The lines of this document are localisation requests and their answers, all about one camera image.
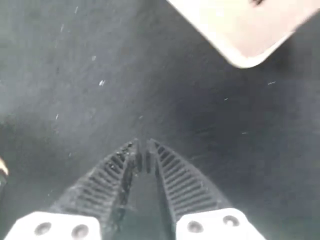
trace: black rubber grip pad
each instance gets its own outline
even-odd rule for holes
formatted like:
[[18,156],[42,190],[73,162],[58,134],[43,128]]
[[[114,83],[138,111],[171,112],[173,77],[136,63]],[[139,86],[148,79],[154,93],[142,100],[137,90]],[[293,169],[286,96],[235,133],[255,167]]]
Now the black rubber grip pad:
[[134,140],[105,157],[70,187],[50,211],[95,217],[103,238],[111,239],[124,215],[138,152],[138,142]]
[[183,215],[231,206],[218,188],[183,157],[155,140],[148,145],[173,228]]

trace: dark gray surface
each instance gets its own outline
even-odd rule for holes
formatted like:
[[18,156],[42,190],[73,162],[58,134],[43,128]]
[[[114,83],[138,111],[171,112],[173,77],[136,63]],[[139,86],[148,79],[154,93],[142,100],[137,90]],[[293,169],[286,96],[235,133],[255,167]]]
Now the dark gray surface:
[[266,238],[317,239],[319,23],[240,70],[164,0],[2,0],[0,154],[11,175],[0,238],[138,137],[190,158]]

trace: dust speck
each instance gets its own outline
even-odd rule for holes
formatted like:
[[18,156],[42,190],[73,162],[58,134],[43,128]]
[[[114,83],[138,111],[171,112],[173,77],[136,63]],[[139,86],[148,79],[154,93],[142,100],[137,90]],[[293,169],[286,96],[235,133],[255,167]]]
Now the dust speck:
[[102,87],[103,85],[105,85],[105,83],[106,83],[105,80],[101,80],[101,81],[99,82],[99,86]]

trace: white object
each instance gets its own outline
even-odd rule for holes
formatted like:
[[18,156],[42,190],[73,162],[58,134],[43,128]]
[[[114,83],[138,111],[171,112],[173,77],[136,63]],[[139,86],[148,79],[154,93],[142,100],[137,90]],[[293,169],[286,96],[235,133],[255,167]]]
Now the white object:
[[101,240],[94,217],[33,212],[18,219],[4,240]]
[[320,7],[320,0],[168,1],[238,68],[263,62]]
[[175,236],[176,240],[265,240],[235,208],[184,215]]

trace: screw hole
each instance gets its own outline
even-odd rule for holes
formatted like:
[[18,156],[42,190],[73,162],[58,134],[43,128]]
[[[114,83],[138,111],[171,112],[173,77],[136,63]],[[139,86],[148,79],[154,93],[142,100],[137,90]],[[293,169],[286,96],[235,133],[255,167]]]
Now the screw hole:
[[223,222],[225,225],[228,225],[230,227],[237,227],[240,225],[239,220],[235,216],[231,216],[231,215],[225,216],[223,218]]
[[51,223],[50,222],[43,222],[35,228],[34,234],[37,236],[41,236],[41,235],[49,232],[50,229],[51,229]]
[[84,225],[84,224],[80,224],[78,226],[76,226],[71,233],[71,236],[73,237],[73,239],[75,240],[80,240],[85,238],[89,233],[89,228],[88,226]]
[[195,233],[195,234],[202,233],[204,231],[204,228],[201,225],[201,223],[197,221],[189,222],[187,228],[190,233]]

